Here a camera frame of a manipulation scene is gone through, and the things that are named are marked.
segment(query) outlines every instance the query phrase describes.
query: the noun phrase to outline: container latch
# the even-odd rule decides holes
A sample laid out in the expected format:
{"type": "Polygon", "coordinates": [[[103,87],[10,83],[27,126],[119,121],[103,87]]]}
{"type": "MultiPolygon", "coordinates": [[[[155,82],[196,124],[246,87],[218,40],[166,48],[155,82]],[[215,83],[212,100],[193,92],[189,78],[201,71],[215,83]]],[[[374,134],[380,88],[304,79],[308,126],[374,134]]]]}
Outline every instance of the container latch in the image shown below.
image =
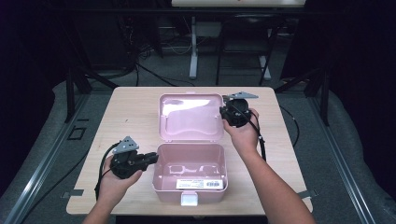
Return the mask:
{"type": "Polygon", "coordinates": [[[181,206],[197,206],[198,194],[192,190],[186,190],[181,193],[180,199],[181,206]]]}

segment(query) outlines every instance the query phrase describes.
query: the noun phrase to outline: black cable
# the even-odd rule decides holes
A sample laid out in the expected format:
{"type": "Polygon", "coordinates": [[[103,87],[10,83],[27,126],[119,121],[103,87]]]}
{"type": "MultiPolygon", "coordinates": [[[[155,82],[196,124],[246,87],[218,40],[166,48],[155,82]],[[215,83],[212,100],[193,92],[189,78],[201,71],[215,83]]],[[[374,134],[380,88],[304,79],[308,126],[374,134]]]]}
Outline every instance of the black cable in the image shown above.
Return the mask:
{"type": "Polygon", "coordinates": [[[82,158],[64,175],[62,176],[61,179],[59,179],[50,189],[48,189],[43,196],[29,209],[29,211],[26,213],[26,215],[23,217],[21,223],[23,223],[26,218],[29,217],[29,215],[35,210],[35,208],[48,196],[48,194],[55,189],[62,181],[64,181],[75,169],[78,167],[78,165],[84,160],[84,158],[88,155],[89,150],[87,150],[82,158]]]}
{"type": "Polygon", "coordinates": [[[136,63],[136,65],[137,65],[138,67],[142,68],[143,70],[149,72],[150,74],[154,75],[155,77],[157,77],[158,79],[160,79],[161,81],[165,82],[166,84],[168,84],[168,85],[170,85],[170,86],[178,87],[177,85],[175,85],[175,84],[173,84],[173,83],[167,81],[166,79],[173,80],[173,81],[179,81],[179,82],[185,82],[185,83],[189,83],[189,84],[192,85],[193,87],[195,86],[193,83],[190,83],[190,82],[188,82],[188,81],[179,80],[179,79],[173,79],[173,78],[170,78],[170,77],[162,77],[162,76],[159,76],[159,75],[155,74],[154,72],[148,70],[146,67],[144,67],[144,66],[141,65],[140,63],[136,63]]]}
{"type": "Polygon", "coordinates": [[[120,73],[118,74],[112,74],[112,75],[101,75],[101,77],[105,77],[107,79],[112,79],[112,78],[117,78],[117,77],[125,77],[126,75],[132,73],[134,71],[135,65],[131,65],[129,67],[126,67],[123,69],[120,73]]]}
{"type": "Polygon", "coordinates": [[[114,167],[116,167],[116,166],[112,166],[110,169],[108,169],[106,172],[104,172],[103,175],[102,175],[102,177],[105,176],[108,172],[110,172],[111,169],[114,168],[114,167]]]}
{"type": "Polygon", "coordinates": [[[190,37],[186,37],[186,36],[183,36],[183,35],[174,35],[174,36],[172,36],[172,37],[170,37],[170,38],[168,38],[168,39],[163,39],[162,40],[162,43],[163,44],[171,44],[171,43],[175,43],[175,42],[177,42],[177,41],[179,41],[179,42],[185,42],[185,43],[190,43],[191,42],[191,38],[190,37]]]}
{"type": "Polygon", "coordinates": [[[245,119],[247,120],[247,122],[249,122],[250,124],[251,124],[251,126],[253,127],[253,129],[256,131],[256,133],[257,133],[257,135],[258,135],[258,137],[259,137],[259,143],[260,143],[260,148],[262,149],[262,158],[265,160],[265,161],[267,161],[267,157],[266,157],[266,154],[265,154],[265,141],[264,141],[264,139],[263,139],[263,137],[262,137],[262,134],[260,133],[260,124],[259,124],[259,118],[257,118],[257,116],[255,115],[255,114],[253,114],[253,113],[251,113],[253,116],[254,116],[254,118],[256,118],[256,120],[257,120],[257,127],[256,127],[256,125],[254,125],[254,123],[253,122],[251,122],[251,120],[243,113],[243,112],[241,112],[238,108],[236,108],[236,106],[234,106],[234,105],[231,105],[239,114],[241,114],[242,116],[244,116],[245,117],[245,119]]]}
{"type": "Polygon", "coordinates": [[[280,107],[281,109],[283,109],[286,113],[288,113],[289,116],[291,116],[291,118],[294,120],[294,124],[296,125],[296,129],[297,129],[297,136],[296,136],[296,139],[294,140],[294,143],[293,143],[293,147],[295,147],[296,144],[297,144],[297,142],[298,142],[298,139],[300,138],[300,127],[299,127],[299,125],[298,125],[298,123],[297,123],[297,120],[296,120],[295,117],[289,112],[289,110],[287,110],[287,109],[286,109],[285,107],[283,107],[282,105],[279,105],[279,107],[280,107]]]}
{"type": "Polygon", "coordinates": [[[139,86],[139,69],[136,67],[136,84],[135,86],[139,86]]]}
{"type": "Polygon", "coordinates": [[[146,45],[144,48],[143,47],[139,48],[139,52],[140,52],[139,58],[146,60],[151,55],[152,50],[154,49],[150,45],[146,45]]]}
{"type": "Polygon", "coordinates": [[[100,190],[100,183],[102,182],[102,178],[103,178],[103,166],[105,165],[105,160],[107,157],[107,154],[111,151],[111,149],[113,149],[114,147],[118,146],[120,142],[113,144],[113,146],[111,146],[106,152],[105,155],[103,155],[102,161],[100,162],[100,167],[99,167],[99,177],[98,177],[98,182],[96,183],[96,187],[95,187],[95,197],[96,200],[98,200],[99,197],[99,190],[100,190]]]}

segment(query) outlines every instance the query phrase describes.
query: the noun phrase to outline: barcode label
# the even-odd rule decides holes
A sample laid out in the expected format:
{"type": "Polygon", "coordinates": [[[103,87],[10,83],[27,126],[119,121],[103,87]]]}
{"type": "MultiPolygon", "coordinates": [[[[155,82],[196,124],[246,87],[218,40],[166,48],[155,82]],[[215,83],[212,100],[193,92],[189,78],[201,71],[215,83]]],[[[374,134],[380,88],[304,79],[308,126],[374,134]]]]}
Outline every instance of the barcode label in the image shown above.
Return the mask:
{"type": "Polygon", "coordinates": [[[220,179],[179,179],[177,189],[223,189],[220,179]]]}

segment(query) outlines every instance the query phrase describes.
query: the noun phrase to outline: container lid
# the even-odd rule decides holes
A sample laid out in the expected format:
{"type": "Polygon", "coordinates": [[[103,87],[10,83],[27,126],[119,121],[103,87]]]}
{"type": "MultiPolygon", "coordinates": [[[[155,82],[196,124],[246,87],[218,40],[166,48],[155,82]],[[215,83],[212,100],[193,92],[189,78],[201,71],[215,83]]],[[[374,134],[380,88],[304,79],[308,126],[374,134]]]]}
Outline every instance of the container lid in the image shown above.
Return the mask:
{"type": "Polygon", "coordinates": [[[217,141],[224,135],[219,94],[171,93],[160,98],[160,136],[165,141],[217,141]]]}

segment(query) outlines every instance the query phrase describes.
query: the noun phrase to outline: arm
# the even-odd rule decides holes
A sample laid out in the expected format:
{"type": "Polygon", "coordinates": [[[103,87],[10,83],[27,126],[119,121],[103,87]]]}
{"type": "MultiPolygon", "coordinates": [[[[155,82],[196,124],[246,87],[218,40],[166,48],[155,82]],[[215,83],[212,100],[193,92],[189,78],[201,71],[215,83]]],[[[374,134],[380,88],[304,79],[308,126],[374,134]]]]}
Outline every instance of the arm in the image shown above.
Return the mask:
{"type": "MultiPolygon", "coordinates": [[[[252,116],[251,121],[258,121],[252,116]]],[[[262,159],[257,151],[258,135],[250,123],[231,127],[226,120],[224,129],[230,134],[233,145],[245,163],[270,223],[315,223],[297,193],[262,159]]]]}
{"type": "MultiPolygon", "coordinates": [[[[106,159],[104,172],[110,169],[111,158],[112,156],[106,159]]],[[[105,173],[100,185],[99,198],[83,223],[107,223],[111,211],[121,201],[126,190],[136,183],[142,173],[142,171],[137,171],[127,179],[119,179],[111,171],[105,173]]]]}

